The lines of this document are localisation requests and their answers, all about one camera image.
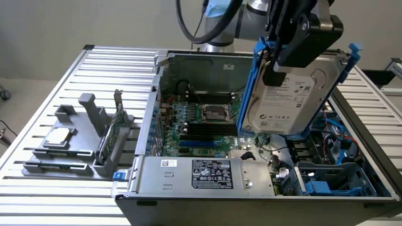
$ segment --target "robotic arm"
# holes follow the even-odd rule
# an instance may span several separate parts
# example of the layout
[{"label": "robotic arm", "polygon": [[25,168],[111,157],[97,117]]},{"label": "robotic arm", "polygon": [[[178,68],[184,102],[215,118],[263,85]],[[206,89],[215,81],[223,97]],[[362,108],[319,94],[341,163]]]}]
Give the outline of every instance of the robotic arm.
[{"label": "robotic arm", "polygon": [[239,134],[270,133],[299,138],[308,133],[321,106],[359,60],[359,47],[351,55],[327,50],[343,32],[339,18],[329,12],[333,2],[251,0],[240,6],[240,0],[231,0],[223,12],[224,7],[210,1],[208,33],[200,38],[186,35],[194,43],[206,43],[202,50],[216,50],[211,46],[222,50],[234,38],[262,36],[242,99]]}]

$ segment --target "aluminum workbench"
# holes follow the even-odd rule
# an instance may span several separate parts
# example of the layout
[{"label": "aluminum workbench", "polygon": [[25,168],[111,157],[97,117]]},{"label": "aluminum workbench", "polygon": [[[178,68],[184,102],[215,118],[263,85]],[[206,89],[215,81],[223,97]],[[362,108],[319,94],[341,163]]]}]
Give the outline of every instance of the aluminum workbench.
[{"label": "aluminum workbench", "polygon": [[[77,99],[83,92],[96,96],[96,105],[115,112],[114,91],[124,90],[127,113],[136,117],[123,150],[119,168],[131,167],[148,91],[155,76],[156,50],[95,46],[83,50],[64,77],[32,116],[0,159],[0,225],[130,225],[111,198],[112,182],[29,179],[23,162],[32,156],[56,121],[60,104],[84,108]],[[393,164],[402,173],[402,114],[359,68],[338,85],[350,106],[365,123]],[[402,215],[362,223],[401,225]]]}]

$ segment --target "gray floor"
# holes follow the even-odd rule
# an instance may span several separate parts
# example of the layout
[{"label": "gray floor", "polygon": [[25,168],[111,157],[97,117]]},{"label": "gray floor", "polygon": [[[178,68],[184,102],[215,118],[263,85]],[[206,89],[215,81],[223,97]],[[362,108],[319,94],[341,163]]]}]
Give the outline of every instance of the gray floor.
[{"label": "gray floor", "polygon": [[[11,129],[19,133],[31,119],[37,107],[47,98],[57,81],[31,79],[3,79],[0,84],[11,92],[11,99],[0,100],[0,119]],[[13,140],[13,134],[7,131],[7,136]],[[7,148],[0,145],[0,156]]]}]

